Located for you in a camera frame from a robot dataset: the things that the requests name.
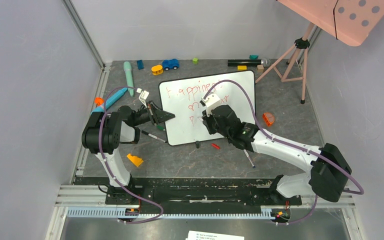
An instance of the metal floor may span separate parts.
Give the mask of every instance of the metal floor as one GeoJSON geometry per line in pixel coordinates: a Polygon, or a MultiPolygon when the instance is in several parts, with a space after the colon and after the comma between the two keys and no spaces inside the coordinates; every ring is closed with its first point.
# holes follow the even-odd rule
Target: metal floor
{"type": "MultiPolygon", "coordinates": [[[[292,209],[292,219],[308,209],[292,209]]],[[[246,240],[349,240],[340,209],[316,209],[307,220],[275,226],[258,219],[160,219],[143,224],[124,225],[114,218],[78,218],[65,220],[61,240],[184,240],[189,231],[227,234],[246,240]]]]}
{"type": "MultiPolygon", "coordinates": [[[[161,104],[158,84],[161,81],[237,71],[236,67],[228,67],[225,59],[199,60],[197,65],[194,65],[191,60],[180,60],[179,69],[164,71],[157,76],[152,75],[151,67],[161,62],[161,60],[145,60],[143,61],[145,68],[138,70],[136,61],[131,61],[134,86],[148,90],[150,92],[148,100],[154,100],[159,106],[161,104]]],[[[283,73],[286,66],[285,63],[278,64],[279,71],[283,73]]],[[[254,70],[255,78],[260,75],[255,67],[250,69],[254,70]]],[[[295,64],[289,77],[300,76],[301,73],[295,64]]],[[[123,61],[115,61],[109,72],[105,95],[112,89],[125,85],[123,61]]],[[[275,123],[267,128],[270,132],[300,143],[320,146],[322,138],[313,106],[308,94],[305,104],[300,104],[301,89],[301,81],[281,82],[277,74],[271,71],[255,86],[257,117],[263,121],[262,114],[270,112],[275,116],[275,123]]],[[[121,105],[128,105],[132,109],[139,108],[138,94],[134,97],[130,97],[128,93],[125,94],[110,110],[116,111],[121,105]]],[[[139,127],[166,139],[165,132],[158,130],[150,123],[139,127]]],[[[133,177],[274,178],[280,174],[295,175],[302,172],[289,163],[257,153],[250,154],[256,165],[256,168],[252,168],[244,152],[229,145],[226,139],[201,142],[201,147],[196,149],[194,143],[169,146],[142,134],[138,144],[123,144],[119,149],[122,157],[131,153],[143,159],[144,163],[136,167],[126,157],[123,158],[127,170],[133,177]],[[216,150],[211,143],[216,143],[221,149],[216,150]]],[[[83,176],[106,177],[107,175],[98,159],[88,154],[83,176]]]]}

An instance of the green object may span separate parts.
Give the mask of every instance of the green object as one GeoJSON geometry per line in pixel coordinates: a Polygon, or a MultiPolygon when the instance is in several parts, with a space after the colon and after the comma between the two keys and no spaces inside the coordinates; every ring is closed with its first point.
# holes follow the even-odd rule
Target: green object
{"type": "MultiPolygon", "coordinates": [[[[126,73],[127,86],[133,87],[132,65],[130,64],[130,62],[125,61],[123,64],[123,69],[126,73]]],[[[135,94],[135,90],[129,88],[128,93],[130,93],[130,97],[133,97],[133,95],[135,94]]]]}
{"type": "Polygon", "coordinates": [[[157,125],[156,128],[161,130],[161,131],[164,131],[164,132],[166,131],[166,129],[163,126],[160,126],[160,125],[157,125]]]}

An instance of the tripod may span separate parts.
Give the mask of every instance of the tripod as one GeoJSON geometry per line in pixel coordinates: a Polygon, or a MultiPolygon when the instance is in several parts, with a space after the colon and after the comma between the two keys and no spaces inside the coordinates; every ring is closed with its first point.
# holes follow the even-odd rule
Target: tripod
{"type": "Polygon", "coordinates": [[[274,69],[274,71],[279,75],[281,82],[290,82],[290,81],[297,81],[302,80],[302,96],[301,96],[301,104],[304,104],[306,102],[306,81],[307,81],[307,58],[309,55],[309,46],[310,42],[307,40],[312,29],[314,27],[314,23],[310,22],[310,24],[307,27],[307,31],[305,32],[304,36],[295,40],[295,43],[281,56],[277,61],[275,61],[267,70],[259,76],[255,80],[255,83],[258,83],[266,74],[270,72],[270,70],[274,69]],[[295,52],[292,54],[292,56],[289,58],[289,60],[286,62],[288,64],[286,71],[282,75],[279,70],[276,68],[276,65],[280,63],[292,50],[295,49],[295,52]],[[304,61],[302,64],[302,76],[301,77],[295,77],[295,78],[287,78],[289,72],[291,71],[292,67],[294,66],[294,62],[297,59],[298,55],[300,54],[301,50],[304,49],[304,61]]]}

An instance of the black cord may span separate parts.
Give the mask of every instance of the black cord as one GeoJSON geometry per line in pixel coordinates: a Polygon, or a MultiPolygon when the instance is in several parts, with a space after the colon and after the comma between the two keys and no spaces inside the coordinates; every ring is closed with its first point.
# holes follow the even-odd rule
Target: black cord
{"type": "Polygon", "coordinates": [[[104,194],[107,194],[107,192],[106,192],[106,191],[102,190],[102,188],[101,188],[101,186],[100,186],[100,185],[98,185],[98,189],[99,189],[99,191],[103,192],[104,194]]]}
{"type": "Polygon", "coordinates": [[[337,18],[335,17],[335,11],[337,9],[339,0],[336,0],[335,6],[333,7],[333,24],[335,25],[335,37],[338,40],[338,32],[337,32],[337,18]]]}

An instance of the blue tube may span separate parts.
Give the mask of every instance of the blue tube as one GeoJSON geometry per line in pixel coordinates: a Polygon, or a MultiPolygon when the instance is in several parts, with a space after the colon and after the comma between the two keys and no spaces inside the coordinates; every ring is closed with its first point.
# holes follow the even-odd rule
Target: blue tube
{"type": "MultiPolygon", "coordinates": [[[[105,107],[107,109],[111,107],[115,102],[117,102],[117,100],[119,100],[127,92],[127,90],[128,90],[127,87],[122,88],[118,90],[116,93],[114,93],[114,95],[110,96],[106,100],[105,107]]],[[[92,114],[93,112],[104,112],[104,106],[103,105],[97,106],[90,114],[92,114]]]]}

